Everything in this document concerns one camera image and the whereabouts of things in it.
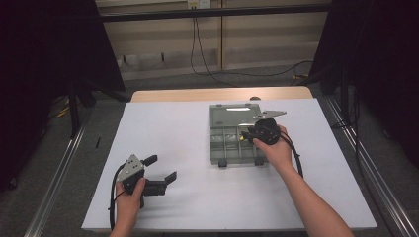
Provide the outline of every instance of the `gray plastic part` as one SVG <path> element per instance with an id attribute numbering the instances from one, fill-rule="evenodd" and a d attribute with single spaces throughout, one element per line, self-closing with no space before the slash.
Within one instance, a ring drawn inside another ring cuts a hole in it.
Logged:
<path id="1" fill-rule="evenodd" d="M 126 160 L 126 164 L 121 172 L 118 174 L 117 181 L 122 182 L 132 175 L 144 169 L 142 162 L 134 155 L 130 155 Z"/>
<path id="2" fill-rule="evenodd" d="M 268 161 L 263 152 L 247 140 L 240 140 L 241 132 L 256 122 L 261 113 L 257 104 L 209 106 L 209 158 L 219 167 L 227 164 L 263 165 Z"/>
<path id="3" fill-rule="evenodd" d="M 253 119 L 270 119 L 277 116 L 283 116 L 286 115 L 287 112 L 284 111 L 264 111 L 260 113 L 259 115 L 253 117 Z"/>

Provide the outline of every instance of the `aluminum rail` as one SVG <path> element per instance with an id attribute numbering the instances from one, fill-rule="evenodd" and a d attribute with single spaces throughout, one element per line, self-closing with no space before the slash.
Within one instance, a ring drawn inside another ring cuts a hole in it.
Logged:
<path id="1" fill-rule="evenodd" d="M 335 100 L 328 100 L 328 106 L 333 112 L 335 119 L 342 120 L 338 103 Z M 348 128 L 343 128 L 342 130 L 355 151 L 357 134 L 350 126 L 348 126 Z M 360 162 L 365 172 L 369 176 L 371 182 L 373 183 L 374 187 L 376 188 L 382 202 L 384 203 L 388 212 L 391 214 L 391 217 L 397 225 L 398 229 L 400 230 L 401 234 L 405 237 L 419 236 L 418 231 L 415 229 L 415 226 L 413 226 L 412 221 L 406 213 L 406 210 L 403 208 L 400 201 L 397 199 L 397 197 L 391 191 L 388 184 L 385 182 L 376 164 L 374 163 L 373 159 L 371 158 L 370 154 L 367 152 L 366 148 L 361 143 L 361 141 L 359 141 L 358 146 L 360 152 Z"/>
<path id="2" fill-rule="evenodd" d="M 106 23 L 106 22 L 129 22 L 182 18 L 205 18 L 205 17 L 227 17 L 227 16 L 249 16 L 249 15 L 270 15 L 270 14 L 293 14 L 293 13 L 315 13 L 329 12 L 331 4 L 311 5 L 290 5 L 278 7 L 258 8 L 209 8 L 197 10 L 174 10 L 143 13 L 110 13 L 99 16 L 68 16 L 58 17 L 56 20 L 61 24 L 68 23 Z"/>
<path id="3" fill-rule="evenodd" d="M 39 205 L 37 212 L 35 213 L 27 229 L 27 232 L 25 233 L 25 237 L 42 236 L 43 228 L 46 225 L 49 214 L 52 211 L 54 203 L 58 197 L 58 193 L 61 190 L 62 184 L 65 179 L 65 175 L 67 174 L 67 171 L 71 165 L 71 161 L 77 151 L 81 138 L 83 137 L 86 123 L 89 120 L 91 114 L 92 109 L 86 112 L 85 118 L 80 126 L 80 129 L 75 134 L 74 138 L 70 140 L 67 149 L 65 150 L 64 155 L 62 156 L 61 162 L 55 172 L 55 175 L 51 183 L 49 184 L 48 190 L 43 196 L 42 202 Z"/>

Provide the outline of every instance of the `black cable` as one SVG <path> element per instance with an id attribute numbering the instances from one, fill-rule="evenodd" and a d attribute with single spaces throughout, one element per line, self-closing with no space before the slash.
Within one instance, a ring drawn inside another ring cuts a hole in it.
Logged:
<path id="1" fill-rule="evenodd" d="M 354 121 L 354 132 L 355 132 L 355 160 L 358 166 L 358 170 L 360 172 L 361 175 L 361 179 L 363 180 L 364 184 L 365 184 L 365 188 L 367 190 L 367 192 L 369 193 L 369 195 L 371 196 L 371 199 L 374 203 L 374 206 L 377 208 L 377 211 L 382 219 L 382 221 L 384 222 L 385 227 L 387 228 L 388 232 L 390 233 L 391 236 L 395 236 L 394 233 L 392 232 L 391 228 L 389 227 L 388 222 L 385 220 L 384 215 L 382 213 L 382 211 L 380 210 L 380 208 L 378 207 L 378 203 L 376 201 L 376 198 L 373 196 L 373 192 L 370 189 L 370 186 L 367 183 L 367 179 L 364 175 L 363 172 L 363 168 L 361 166 L 361 157 L 360 157 L 360 134 L 359 134 L 359 128 L 358 128 L 358 118 L 360 117 L 360 101 L 358 98 L 358 92 L 357 90 L 354 90 L 354 105 L 355 105 L 355 118 L 357 118 Z"/>
<path id="2" fill-rule="evenodd" d="M 296 168 L 298 170 L 298 173 L 304 178 L 304 175 L 302 173 L 302 166 L 301 166 L 301 161 L 299 160 L 299 154 L 296 152 L 295 146 L 293 145 L 293 141 L 291 140 L 291 138 L 285 133 L 274 129 L 270 129 L 264 125 L 259 125 L 259 127 L 262 127 L 263 129 L 269 130 L 271 132 L 273 132 L 274 134 L 276 134 L 280 139 L 282 138 L 284 140 L 284 142 L 287 143 L 287 145 L 290 147 L 290 149 L 293 152 L 293 158 L 295 159 L 295 163 L 296 163 Z"/>
<path id="3" fill-rule="evenodd" d="M 114 191 L 115 191 L 115 184 L 117 182 L 117 176 L 120 173 L 120 171 L 124 168 L 126 164 L 124 163 L 123 165 L 120 166 L 120 168 L 118 168 L 117 172 L 114 174 L 114 179 L 112 180 L 112 187 L 111 187 L 111 204 L 108 208 L 109 211 L 109 221 L 111 223 L 111 229 L 113 230 L 115 227 L 115 201 L 117 200 L 117 198 L 123 194 L 124 192 L 120 193 L 117 195 L 117 197 L 114 198 Z"/>
<path id="4" fill-rule="evenodd" d="M 203 59 L 204 66 L 205 66 L 205 68 L 206 68 L 207 73 L 199 73 L 199 72 L 197 72 L 197 71 L 195 70 L 195 68 L 194 68 L 194 63 L 193 63 L 192 58 L 193 58 L 193 56 L 194 56 L 194 50 L 195 50 L 195 26 L 197 26 L 198 43 L 199 43 L 199 45 L 200 45 L 200 49 L 201 49 L 201 57 L 202 57 L 202 59 Z M 224 85 L 227 85 L 227 86 L 231 86 L 231 87 L 235 87 L 235 88 L 237 88 L 237 87 L 238 87 L 238 86 L 233 85 L 233 84 L 231 84 L 231 83 L 220 81 L 220 80 L 216 79 L 216 78 L 212 75 L 212 73 L 210 73 L 210 71 L 209 71 L 209 69 L 208 69 L 208 67 L 207 67 L 207 62 L 206 62 L 206 59 L 204 58 L 203 46 L 202 46 L 202 44 L 201 44 L 201 37 L 200 37 L 200 28 L 199 28 L 199 26 L 198 26 L 198 19 L 197 19 L 197 18 L 194 18 L 194 40 L 193 40 L 193 43 L 192 43 L 192 52 L 191 52 L 191 67 L 192 67 L 192 70 L 194 70 L 195 74 L 197 74 L 197 75 L 202 75 L 202 76 L 208 76 L 208 75 L 209 75 L 209 76 L 210 76 L 210 77 L 211 77 L 214 81 L 216 81 L 216 82 L 218 82 L 218 83 L 221 83 L 221 84 L 224 84 Z"/>
<path id="5" fill-rule="evenodd" d="M 202 56 L 202 59 L 204 61 L 204 65 L 206 67 L 207 73 L 197 72 L 195 70 L 195 67 L 194 67 L 194 63 L 193 63 L 193 59 L 192 58 L 194 56 L 194 51 L 195 51 L 195 40 L 196 40 L 195 35 L 198 35 L 198 42 L 199 42 L 199 45 L 200 45 L 201 56 Z M 222 83 L 222 84 L 226 84 L 226 85 L 229 85 L 229 86 L 233 86 L 233 87 L 237 87 L 237 86 L 236 85 L 229 84 L 229 83 L 226 83 L 226 82 L 219 81 L 219 80 L 213 78 L 213 75 L 214 74 L 229 74 L 229 75 L 241 75 L 241 76 L 273 77 L 273 76 L 283 75 L 283 74 L 285 74 L 285 73 L 287 73 L 287 72 L 289 72 L 291 70 L 294 70 L 295 71 L 295 69 L 298 66 L 300 66 L 301 64 L 304 64 L 304 63 L 312 63 L 313 62 L 312 60 L 304 60 L 304 61 L 301 61 L 299 63 L 296 63 L 295 65 L 293 65 L 292 67 L 290 67 L 290 68 L 288 68 L 288 69 L 286 69 L 284 71 L 277 72 L 277 73 L 272 73 L 272 74 L 251 74 L 251 73 L 243 73 L 243 72 L 226 72 L 226 71 L 210 72 L 208 70 L 208 68 L 207 68 L 206 60 L 204 58 L 203 48 L 202 48 L 202 44 L 201 44 L 201 37 L 200 37 L 200 28 L 199 28 L 199 25 L 198 25 L 198 20 L 196 18 L 194 19 L 194 40 L 193 40 L 193 44 L 192 44 L 192 52 L 191 52 L 191 58 L 190 59 L 191 59 L 191 67 L 192 67 L 192 70 L 194 71 L 195 74 L 201 75 L 201 76 L 211 76 L 212 79 L 214 79 L 216 82 L 219 82 L 219 83 Z"/>
<path id="6" fill-rule="evenodd" d="M 354 89 L 354 99 L 352 102 L 352 107 L 349 112 L 349 120 L 345 121 L 343 118 L 337 121 L 335 124 L 331 125 L 330 127 L 333 129 L 336 128 L 347 128 L 357 123 L 360 112 L 359 112 L 359 100 L 356 97 L 356 89 Z"/>
<path id="7" fill-rule="evenodd" d="M 298 173 L 301 175 L 302 178 L 304 178 L 304 175 L 302 173 L 301 161 L 299 160 L 299 154 L 296 153 L 295 146 L 293 145 L 293 142 L 291 141 L 291 139 L 288 135 L 287 135 L 287 138 L 280 135 L 280 138 L 282 138 L 284 140 L 284 142 L 286 142 L 289 145 L 290 149 L 293 151 L 293 158 L 295 159 L 296 168 L 298 169 Z"/>

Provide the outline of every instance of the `white surface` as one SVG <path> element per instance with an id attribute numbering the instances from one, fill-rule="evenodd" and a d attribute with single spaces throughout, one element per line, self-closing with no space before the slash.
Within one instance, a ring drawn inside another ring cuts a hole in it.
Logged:
<path id="1" fill-rule="evenodd" d="M 173 171 L 178 179 L 163 197 L 146 197 L 136 229 L 146 231 L 253 231 L 302 229 L 280 176 L 266 164 L 210 164 L 209 105 L 236 102 L 131 103 L 126 105 L 108 161 L 82 228 L 109 230 L 113 175 L 135 154 L 157 154 L 145 170 L 150 180 Z M 287 111 L 276 118 L 293 140 L 305 180 L 351 228 L 376 222 L 315 99 L 257 102 L 261 110 Z"/>

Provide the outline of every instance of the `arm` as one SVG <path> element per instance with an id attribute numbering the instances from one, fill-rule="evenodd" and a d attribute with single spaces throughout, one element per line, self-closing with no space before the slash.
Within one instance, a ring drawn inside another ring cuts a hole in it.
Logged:
<path id="1" fill-rule="evenodd" d="M 283 126 L 280 129 L 287 133 Z M 295 170 L 291 149 L 282 139 L 274 145 L 258 139 L 253 139 L 253 143 L 283 178 L 309 236 L 354 236 L 339 214 Z"/>
<path id="2" fill-rule="evenodd" d="M 124 193 L 125 189 L 121 182 L 116 183 L 117 198 L 117 221 L 110 237 L 127 237 L 131 235 L 132 228 L 136 223 L 140 207 L 140 197 L 144 190 L 145 180 L 139 179 L 132 195 Z"/>

